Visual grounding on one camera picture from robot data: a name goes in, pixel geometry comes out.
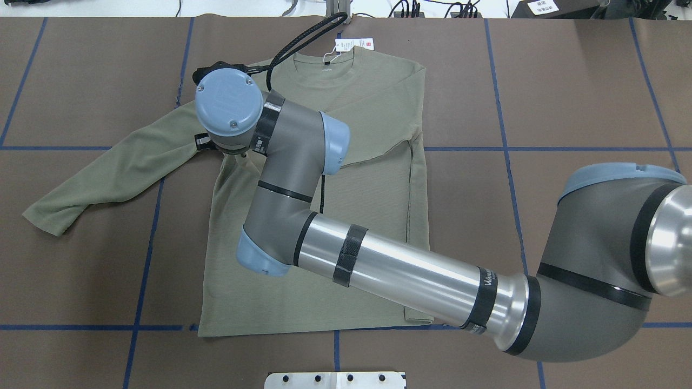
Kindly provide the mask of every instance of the blue joint cap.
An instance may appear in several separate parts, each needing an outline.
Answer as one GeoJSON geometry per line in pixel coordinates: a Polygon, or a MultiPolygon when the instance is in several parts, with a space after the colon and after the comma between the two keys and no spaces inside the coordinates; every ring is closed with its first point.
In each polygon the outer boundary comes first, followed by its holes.
{"type": "Polygon", "coordinates": [[[291,265],[279,262],[265,253],[252,239],[245,233],[245,228],[240,233],[240,241],[235,257],[241,265],[260,274],[281,277],[286,275],[291,265]]]}
{"type": "Polygon", "coordinates": [[[564,196],[585,186],[620,179],[642,178],[666,179],[683,185],[687,183],[682,174],[656,165],[637,165],[631,162],[597,163],[596,165],[585,166],[570,176],[558,203],[564,196]]]}
{"type": "Polygon", "coordinates": [[[262,91],[253,79],[231,68],[204,76],[194,98],[199,122],[217,136],[237,136],[252,129],[264,105],[262,91]]]}
{"type": "Polygon", "coordinates": [[[320,112],[325,126],[325,169],[322,174],[336,174],[346,159],[351,130],[346,123],[320,112]]]}

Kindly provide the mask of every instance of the white label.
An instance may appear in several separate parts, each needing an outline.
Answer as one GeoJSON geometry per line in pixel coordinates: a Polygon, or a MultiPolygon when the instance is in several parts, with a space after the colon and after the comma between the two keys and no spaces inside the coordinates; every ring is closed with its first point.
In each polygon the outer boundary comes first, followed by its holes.
{"type": "Polygon", "coordinates": [[[372,38],[356,38],[356,39],[340,39],[337,38],[334,40],[335,43],[335,50],[340,53],[343,53],[345,51],[350,51],[353,46],[360,46],[362,48],[366,48],[368,50],[374,50],[375,49],[375,43],[373,42],[372,38]]]}
{"type": "Polygon", "coordinates": [[[555,5],[553,0],[539,0],[528,3],[527,5],[531,8],[531,12],[533,12],[534,15],[543,15],[559,11],[558,6],[555,5]]]}

